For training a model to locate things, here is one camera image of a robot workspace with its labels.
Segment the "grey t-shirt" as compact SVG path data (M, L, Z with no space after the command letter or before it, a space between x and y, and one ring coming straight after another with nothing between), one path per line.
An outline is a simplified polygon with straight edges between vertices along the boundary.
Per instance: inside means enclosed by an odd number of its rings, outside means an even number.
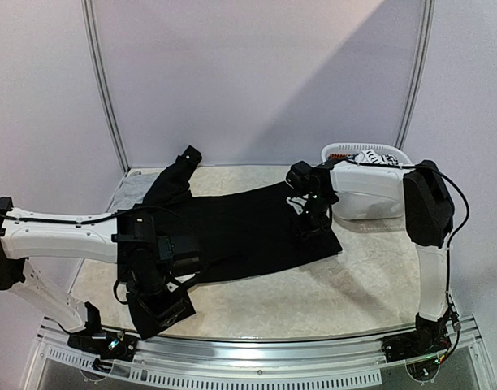
M109 212L127 210L142 203L145 194L157 179L158 173L134 172L124 178L111 198Z

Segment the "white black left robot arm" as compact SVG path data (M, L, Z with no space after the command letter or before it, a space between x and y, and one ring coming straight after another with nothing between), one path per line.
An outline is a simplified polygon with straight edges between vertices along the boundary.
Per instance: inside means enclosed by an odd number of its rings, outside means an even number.
M193 235L155 227L153 206L89 216L35 214L0 198L0 291L22 297L76 334L93 353L109 346L98 309L43 278L30 258L86 258L115 264L130 317L144 339L195 313L188 295L201 271Z

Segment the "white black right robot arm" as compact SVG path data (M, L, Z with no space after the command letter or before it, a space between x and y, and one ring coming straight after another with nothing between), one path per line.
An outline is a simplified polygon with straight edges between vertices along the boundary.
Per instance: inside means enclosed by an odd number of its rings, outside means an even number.
M449 270L445 258L452 238L455 206L436 165L425 160L416 165L358 162L350 158L327 160L316 167L304 161L293 164L285 179L303 201L293 227L301 237L331 229L333 207L356 203L341 219L402 218L414 243L420 266L420 302L417 327L408 346L425 354L440 339L439 329L450 313Z

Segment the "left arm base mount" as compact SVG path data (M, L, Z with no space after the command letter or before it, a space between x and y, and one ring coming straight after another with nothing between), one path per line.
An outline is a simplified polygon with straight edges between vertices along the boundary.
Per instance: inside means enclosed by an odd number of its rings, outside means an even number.
M98 355L101 360L131 362L136 354L140 338L121 331L84 329L71 333L67 345L86 353Z

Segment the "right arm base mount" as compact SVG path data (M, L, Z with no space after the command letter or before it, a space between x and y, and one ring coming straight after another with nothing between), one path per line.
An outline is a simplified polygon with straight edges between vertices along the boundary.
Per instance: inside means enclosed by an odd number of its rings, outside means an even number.
M426 355L436 355L443 352L442 357L436 358L440 364L456 349L456 343L451 342L447 328L424 326L395 336L382 338L381 350L387 362L398 362L419 358Z

